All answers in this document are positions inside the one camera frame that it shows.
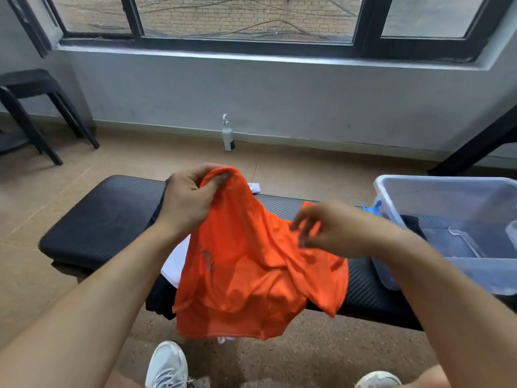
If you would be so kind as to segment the person's left hand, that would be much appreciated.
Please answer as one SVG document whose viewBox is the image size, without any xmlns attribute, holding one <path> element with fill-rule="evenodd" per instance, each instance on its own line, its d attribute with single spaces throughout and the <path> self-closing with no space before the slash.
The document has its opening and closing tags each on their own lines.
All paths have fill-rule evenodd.
<svg viewBox="0 0 517 388">
<path fill-rule="evenodd" d="M 221 165 L 205 163 L 173 173 L 155 227 L 178 243 L 200 226 L 214 199 L 203 197 L 201 183 L 209 172 L 220 168 Z"/>
</svg>

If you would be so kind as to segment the person's right hand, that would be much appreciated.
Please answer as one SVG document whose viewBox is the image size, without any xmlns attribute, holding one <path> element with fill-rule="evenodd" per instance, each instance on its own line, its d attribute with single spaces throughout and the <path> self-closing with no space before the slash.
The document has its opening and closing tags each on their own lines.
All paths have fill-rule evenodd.
<svg viewBox="0 0 517 388">
<path fill-rule="evenodd" d="M 298 232 L 301 248 L 321 249 L 342 258 L 374 257 L 388 247 L 389 239 L 399 230 L 390 221 L 343 202 L 327 202 L 329 212 L 322 221 L 298 221 L 290 224 Z"/>
</svg>

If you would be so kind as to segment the orange mesh shirt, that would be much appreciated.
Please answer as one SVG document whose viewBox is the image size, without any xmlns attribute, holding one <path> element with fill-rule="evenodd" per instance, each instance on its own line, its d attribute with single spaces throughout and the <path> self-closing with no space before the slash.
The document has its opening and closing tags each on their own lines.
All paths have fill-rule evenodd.
<svg viewBox="0 0 517 388">
<path fill-rule="evenodd" d="M 290 222 L 268 211 L 233 167 L 213 169 L 201 187 L 230 174 L 189 240 L 175 295 L 187 339 L 281 336 L 308 301 L 334 318 L 348 289 L 346 259 L 298 247 Z"/>
</svg>

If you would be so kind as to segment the person's left forearm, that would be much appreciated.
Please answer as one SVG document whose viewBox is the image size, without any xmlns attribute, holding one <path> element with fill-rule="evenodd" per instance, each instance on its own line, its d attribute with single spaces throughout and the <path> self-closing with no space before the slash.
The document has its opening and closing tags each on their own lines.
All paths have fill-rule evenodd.
<svg viewBox="0 0 517 388">
<path fill-rule="evenodd" d="M 0 388 L 104 388 L 184 234 L 158 223 L 0 350 Z"/>
</svg>

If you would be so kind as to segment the person's right forearm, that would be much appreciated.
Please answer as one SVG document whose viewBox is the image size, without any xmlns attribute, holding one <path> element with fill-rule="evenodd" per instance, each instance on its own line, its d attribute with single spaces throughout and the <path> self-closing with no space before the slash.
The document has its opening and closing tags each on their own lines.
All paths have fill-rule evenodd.
<svg viewBox="0 0 517 388">
<path fill-rule="evenodd" d="M 451 388 L 517 388 L 517 314 L 398 228 L 375 257 L 390 268 Z"/>
</svg>

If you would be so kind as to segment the white pump bottle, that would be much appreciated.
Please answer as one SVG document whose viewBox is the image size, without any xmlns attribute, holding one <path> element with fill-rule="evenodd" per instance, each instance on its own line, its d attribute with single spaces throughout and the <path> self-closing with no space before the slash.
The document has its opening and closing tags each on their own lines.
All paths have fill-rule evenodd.
<svg viewBox="0 0 517 388">
<path fill-rule="evenodd" d="M 229 121 L 227 120 L 228 114 L 223 114 L 222 117 L 222 140 L 225 151 L 233 151 L 235 149 L 235 142 L 233 136 L 233 130 L 229 127 Z"/>
</svg>

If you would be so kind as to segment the white garment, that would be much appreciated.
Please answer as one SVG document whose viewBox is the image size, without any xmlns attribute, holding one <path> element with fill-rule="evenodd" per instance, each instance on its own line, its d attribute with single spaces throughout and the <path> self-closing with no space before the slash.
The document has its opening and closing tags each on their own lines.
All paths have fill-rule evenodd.
<svg viewBox="0 0 517 388">
<path fill-rule="evenodd" d="M 186 261 L 186 255 L 190 243 L 190 235 L 184 238 L 170 253 L 161 268 L 161 273 L 176 289 L 179 286 L 180 277 Z"/>
</svg>

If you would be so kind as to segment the black padded bench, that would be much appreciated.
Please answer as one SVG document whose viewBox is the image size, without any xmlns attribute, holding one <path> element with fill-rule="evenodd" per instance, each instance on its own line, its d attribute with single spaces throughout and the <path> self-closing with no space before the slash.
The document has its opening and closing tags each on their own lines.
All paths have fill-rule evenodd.
<svg viewBox="0 0 517 388">
<path fill-rule="evenodd" d="M 110 176 L 57 221 L 38 248 L 60 272 L 88 276 L 145 230 L 164 187 L 162 181 Z M 338 314 L 422 330 L 384 264 L 363 258 L 348 267 L 347 295 Z M 517 314 L 517 295 L 493 296 Z"/>
</svg>

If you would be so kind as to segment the black garment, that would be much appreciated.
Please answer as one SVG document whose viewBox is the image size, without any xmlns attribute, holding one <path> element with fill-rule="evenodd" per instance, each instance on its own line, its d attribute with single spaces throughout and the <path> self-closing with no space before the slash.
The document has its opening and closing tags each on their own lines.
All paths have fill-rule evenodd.
<svg viewBox="0 0 517 388">
<path fill-rule="evenodd" d="M 148 221 L 145 230 L 152 227 L 162 210 L 163 202 L 165 199 L 166 189 L 169 185 L 170 179 L 165 181 L 165 187 L 161 195 L 160 201 L 156 206 L 150 220 Z M 152 285 L 150 293 L 148 294 L 145 301 L 145 308 L 147 311 L 154 312 L 160 316 L 163 316 L 167 320 L 173 320 L 176 314 L 173 312 L 173 305 L 175 301 L 177 289 L 174 287 L 161 273 L 158 271 L 158 276 Z"/>
</svg>

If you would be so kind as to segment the clear plastic storage bin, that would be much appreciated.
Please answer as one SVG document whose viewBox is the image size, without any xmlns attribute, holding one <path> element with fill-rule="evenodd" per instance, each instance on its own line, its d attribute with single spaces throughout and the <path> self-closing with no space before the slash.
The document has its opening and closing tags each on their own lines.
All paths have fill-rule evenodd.
<svg viewBox="0 0 517 388">
<path fill-rule="evenodd" d="M 430 243 L 493 295 L 517 295 L 517 181 L 382 175 L 383 217 Z"/>
</svg>

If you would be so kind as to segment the black table leg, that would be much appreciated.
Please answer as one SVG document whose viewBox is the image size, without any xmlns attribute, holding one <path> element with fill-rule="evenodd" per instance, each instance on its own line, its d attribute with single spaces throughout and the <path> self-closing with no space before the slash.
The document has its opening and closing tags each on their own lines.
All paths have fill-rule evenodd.
<svg viewBox="0 0 517 388">
<path fill-rule="evenodd" d="M 495 121 L 444 161 L 427 171 L 430 176 L 458 176 L 494 150 L 517 143 L 517 119 Z"/>
</svg>

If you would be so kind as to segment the person's right white shoe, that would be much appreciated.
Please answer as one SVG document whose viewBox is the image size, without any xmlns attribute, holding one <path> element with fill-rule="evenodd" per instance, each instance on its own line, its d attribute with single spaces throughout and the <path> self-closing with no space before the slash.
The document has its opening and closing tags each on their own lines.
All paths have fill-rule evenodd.
<svg viewBox="0 0 517 388">
<path fill-rule="evenodd" d="M 401 385 L 402 382 L 396 375 L 378 370 L 361 377 L 353 388 L 397 388 Z"/>
</svg>

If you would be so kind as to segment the person's white shoe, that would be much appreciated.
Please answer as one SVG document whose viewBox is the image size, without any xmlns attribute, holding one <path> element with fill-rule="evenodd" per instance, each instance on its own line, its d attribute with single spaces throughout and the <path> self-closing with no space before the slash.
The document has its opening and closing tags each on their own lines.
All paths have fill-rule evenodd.
<svg viewBox="0 0 517 388">
<path fill-rule="evenodd" d="M 160 343 L 149 362 L 145 388 L 188 388 L 189 372 L 186 356 L 173 341 Z"/>
<path fill-rule="evenodd" d="M 378 370 L 361 377 L 353 388 L 397 388 L 401 385 L 402 382 L 396 375 Z"/>
</svg>

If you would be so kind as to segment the person's left white shoe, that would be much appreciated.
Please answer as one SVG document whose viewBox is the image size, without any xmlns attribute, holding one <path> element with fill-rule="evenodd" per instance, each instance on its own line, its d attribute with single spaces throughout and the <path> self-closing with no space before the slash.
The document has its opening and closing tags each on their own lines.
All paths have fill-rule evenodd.
<svg viewBox="0 0 517 388">
<path fill-rule="evenodd" d="M 189 372 L 186 356 L 173 341 L 160 343 L 149 362 L 145 388 L 188 388 Z"/>
</svg>

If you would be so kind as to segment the black plastic stool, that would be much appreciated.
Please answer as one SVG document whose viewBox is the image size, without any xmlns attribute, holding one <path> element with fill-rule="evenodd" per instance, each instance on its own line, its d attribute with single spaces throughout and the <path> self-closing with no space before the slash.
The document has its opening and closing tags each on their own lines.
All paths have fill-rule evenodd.
<svg viewBox="0 0 517 388">
<path fill-rule="evenodd" d="M 43 123 L 67 125 L 77 138 L 100 148 L 95 126 L 47 70 L 32 69 L 0 73 L 0 156 L 35 147 L 55 165 L 63 162 L 43 132 Z"/>
</svg>

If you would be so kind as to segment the person's right leg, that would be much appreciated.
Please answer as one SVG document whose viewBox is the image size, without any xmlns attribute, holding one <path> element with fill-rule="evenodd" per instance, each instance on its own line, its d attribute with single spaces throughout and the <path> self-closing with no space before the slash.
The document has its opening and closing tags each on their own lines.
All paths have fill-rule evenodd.
<svg viewBox="0 0 517 388">
<path fill-rule="evenodd" d="M 423 372 L 416 380 L 404 384 L 400 388 L 451 388 L 451 385 L 442 366 L 436 365 Z"/>
</svg>

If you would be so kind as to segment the person's leg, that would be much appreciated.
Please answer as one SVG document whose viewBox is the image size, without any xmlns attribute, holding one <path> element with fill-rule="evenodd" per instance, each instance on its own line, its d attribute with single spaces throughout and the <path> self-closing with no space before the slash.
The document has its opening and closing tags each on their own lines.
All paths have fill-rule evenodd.
<svg viewBox="0 0 517 388">
<path fill-rule="evenodd" d="M 436 365 L 423 372 L 416 380 L 404 384 L 400 388 L 451 388 L 451 385 L 442 366 Z"/>
<path fill-rule="evenodd" d="M 117 368 L 110 373 L 104 388 L 145 388 L 131 378 L 123 376 Z"/>
</svg>

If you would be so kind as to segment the person's left leg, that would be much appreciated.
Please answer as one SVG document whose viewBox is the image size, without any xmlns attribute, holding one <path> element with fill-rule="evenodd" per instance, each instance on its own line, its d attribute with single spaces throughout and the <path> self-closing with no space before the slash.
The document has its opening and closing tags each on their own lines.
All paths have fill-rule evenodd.
<svg viewBox="0 0 517 388">
<path fill-rule="evenodd" d="M 110 373 L 104 388 L 145 388 L 131 378 L 123 376 L 117 368 Z"/>
</svg>

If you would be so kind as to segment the black window frame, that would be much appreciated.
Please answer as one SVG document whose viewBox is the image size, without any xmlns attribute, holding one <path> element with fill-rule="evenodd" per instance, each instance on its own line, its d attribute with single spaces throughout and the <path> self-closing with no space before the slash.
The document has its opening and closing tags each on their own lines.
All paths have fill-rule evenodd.
<svg viewBox="0 0 517 388">
<path fill-rule="evenodd" d="M 517 0 L 0 0 L 40 57 L 98 46 L 470 64 Z"/>
</svg>

